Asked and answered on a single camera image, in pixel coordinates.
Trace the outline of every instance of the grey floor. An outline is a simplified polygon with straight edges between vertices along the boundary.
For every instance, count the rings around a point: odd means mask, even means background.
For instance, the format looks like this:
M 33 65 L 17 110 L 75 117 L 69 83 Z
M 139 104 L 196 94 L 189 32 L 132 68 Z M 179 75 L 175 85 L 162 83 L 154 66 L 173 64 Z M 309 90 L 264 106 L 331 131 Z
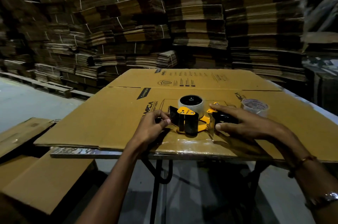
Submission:
M 82 103 L 0 78 L 0 132 L 30 117 L 62 119 Z M 115 162 L 99 159 L 97 165 L 109 173 Z M 160 185 L 155 223 L 234 223 L 230 209 L 235 203 L 230 195 L 235 192 L 240 199 L 246 197 L 245 190 L 237 188 L 234 177 L 239 171 L 252 170 L 255 163 L 225 164 L 222 172 L 214 170 L 216 164 L 219 163 L 174 161 L 171 182 Z M 154 177 L 138 161 L 119 223 L 149 222 L 153 183 Z M 96 189 L 87 193 L 65 223 L 74 222 Z M 262 173 L 255 201 L 253 223 L 314 224 L 300 188 L 283 169 L 270 166 Z

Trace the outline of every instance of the packing tape roll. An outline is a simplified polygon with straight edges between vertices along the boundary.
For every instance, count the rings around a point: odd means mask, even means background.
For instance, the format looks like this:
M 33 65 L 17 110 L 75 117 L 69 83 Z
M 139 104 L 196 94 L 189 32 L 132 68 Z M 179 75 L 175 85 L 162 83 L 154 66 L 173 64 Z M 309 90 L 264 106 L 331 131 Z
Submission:
M 265 104 L 264 102 L 261 102 L 259 100 L 244 99 L 242 100 L 242 109 L 262 117 L 267 117 L 269 106 L 268 104 Z
M 187 107 L 195 113 L 198 113 L 198 117 L 202 118 L 204 116 L 204 101 L 201 97 L 197 95 L 186 95 L 179 99 L 179 108 Z

